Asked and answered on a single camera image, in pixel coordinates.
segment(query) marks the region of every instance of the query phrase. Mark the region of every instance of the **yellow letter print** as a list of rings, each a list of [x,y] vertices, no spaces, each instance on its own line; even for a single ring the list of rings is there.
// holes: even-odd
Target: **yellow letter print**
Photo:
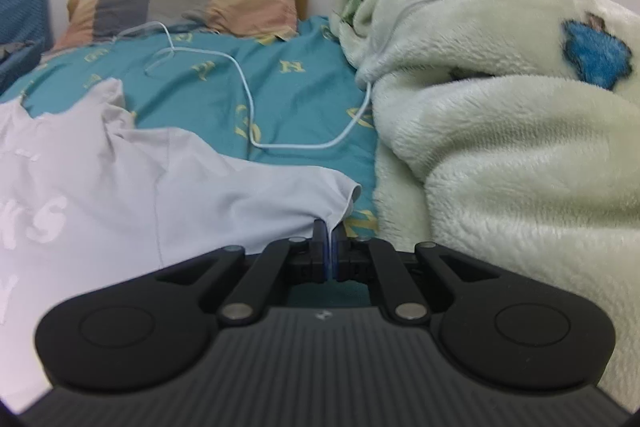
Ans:
[[[109,50],[100,48],[99,50],[92,51],[91,53],[89,53],[84,58],[84,60],[86,60],[87,62],[95,62],[96,60],[98,60],[98,58],[102,57],[103,55],[106,55],[107,53],[109,53]]]
[[[347,109],[347,114],[351,118],[354,118],[359,109],[360,109],[359,107],[350,107]],[[373,127],[373,124],[369,123],[366,120],[370,120],[371,122],[373,122],[373,113],[370,109],[367,109],[364,112],[364,114],[362,115],[362,118],[358,120],[358,123],[363,127],[369,127],[370,129],[374,129],[375,127]]]
[[[280,61],[280,73],[304,73],[305,68],[302,67],[302,62],[289,62],[288,60]]]
[[[174,42],[191,42],[193,40],[193,33],[178,33],[174,37]]]
[[[276,37],[274,35],[265,35],[263,37],[258,37],[255,41],[263,46],[270,46],[276,41]]]
[[[246,106],[244,104],[238,105],[238,107],[236,107],[236,114],[240,114],[245,111],[246,111]],[[242,118],[242,123],[244,124],[244,129],[249,128],[249,118],[247,116]],[[239,134],[245,140],[249,140],[249,137],[247,136],[246,131],[244,129],[236,126],[236,128],[234,129],[234,133]],[[251,131],[254,134],[254,140],[260,143],[260,138],[262,137],[262,133],[260,132],[260,128],[257,126],[257,124],[255,123],[252,124]]]
[[[372,230],[374,233],[378,232],[378,218],[373,215],[370,210],[354,210],[358,214],[362,214],[365,219],[356,219],[353,214],[344,220],[344,230],[347,233],[347,237],[357,237],[358,234],[353,230],[353,227],[357,229]]]
[[[207,60],[207,62],[192,66],[191,69],[196,70],[196,73],[198,74],[198,78],[200,80],[202,80],[203,82],[207,82],[207,75],[215,67],[216,65],[212,60]]]
[[[82,87],[84,87],[84,89],[89,89],[91,86],[93,86],[97,82],[100,82],[101,80],[102,78],[100,77],[100,75],[94,73],[89,77],[88,81],[82,84]]]
[[[20,103],[22,103],[22,101],[27,97],[27,95],[29,94],[29,88],[35,83],[35,78],[32,78],[29,83],[22,88],[22,91],[20,92]]]

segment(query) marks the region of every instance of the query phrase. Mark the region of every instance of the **teal bedsheet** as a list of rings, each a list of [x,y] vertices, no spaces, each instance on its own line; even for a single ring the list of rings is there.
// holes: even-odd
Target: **teal bedsheet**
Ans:
[[[216,50],[241,65],[254,96],[254,132],[264,143],[319,143],[337,136],[362,103],[354,70],[323,17],[300,23],[289,42],[238,39],[203,32],[174,34],[176,46]],[[166,36],[78,48],[49,59],[20,78],[0,101],[18,96],[31,116],[61,112],[105,78],[120,78],[127,108],[140,128],[176,126],[193,131],[216,151],[269,164],[311,164],[337,169],[362,185],[347,221],[350,234],[372,235],[376,131],[368,110],[345,142],[320,151],[264,151],[247,140],[247,101],[236,68],[223,57],[179,53],[152,70],[152,55],[167,46]]]

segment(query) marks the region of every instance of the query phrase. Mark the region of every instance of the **light green blanket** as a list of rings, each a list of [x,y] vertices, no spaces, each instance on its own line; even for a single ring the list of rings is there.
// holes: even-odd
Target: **light green blanket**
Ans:
[[[595,302],[618,339],[601,385],[640,406],[640,17],[610,0],[340,0],[330,23],[374,84],[381,236]]]

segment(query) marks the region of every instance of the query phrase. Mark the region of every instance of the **circular pad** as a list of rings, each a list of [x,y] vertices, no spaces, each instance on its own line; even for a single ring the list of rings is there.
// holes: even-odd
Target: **circular pad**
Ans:
[[[80,324],[82,336],[98,347],[127,347],[143,342],[154,318],[139,308],[116,306],[91,313]]]
[[[464,285],[440,340],[468,373],[523,391],[596,383],[615,344],[609,317],[562,290],[518,279]]]
[[[569,320],[551,306],[516,304],[495,317],[495,327],[505,338],[523,346],[551,346],[569,333]]]

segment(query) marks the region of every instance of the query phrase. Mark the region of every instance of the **blue cartoon print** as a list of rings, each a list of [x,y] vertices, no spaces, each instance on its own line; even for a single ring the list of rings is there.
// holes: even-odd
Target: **blue cartoon print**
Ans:
[[[631,74],[631,50],[607,33],[602,17],[587,13],[587,22],[565,21],[564,57],[572,63],[580,80],[613,89],[620,78]]]

